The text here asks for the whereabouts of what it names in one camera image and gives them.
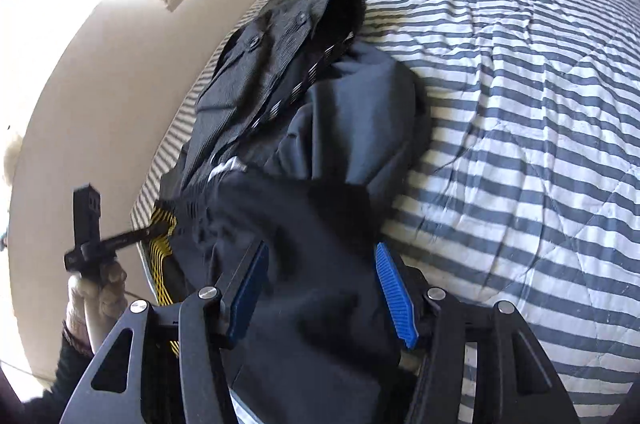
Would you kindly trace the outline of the gloved left hand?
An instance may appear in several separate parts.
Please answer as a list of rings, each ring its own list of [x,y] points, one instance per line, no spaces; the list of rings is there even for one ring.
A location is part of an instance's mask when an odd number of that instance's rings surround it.
[[[103,264],[98,280],[70,275],[65,329],[78,347],[93,354],[101,347],[128,306],[126,279],[126,271],[117,261]]]

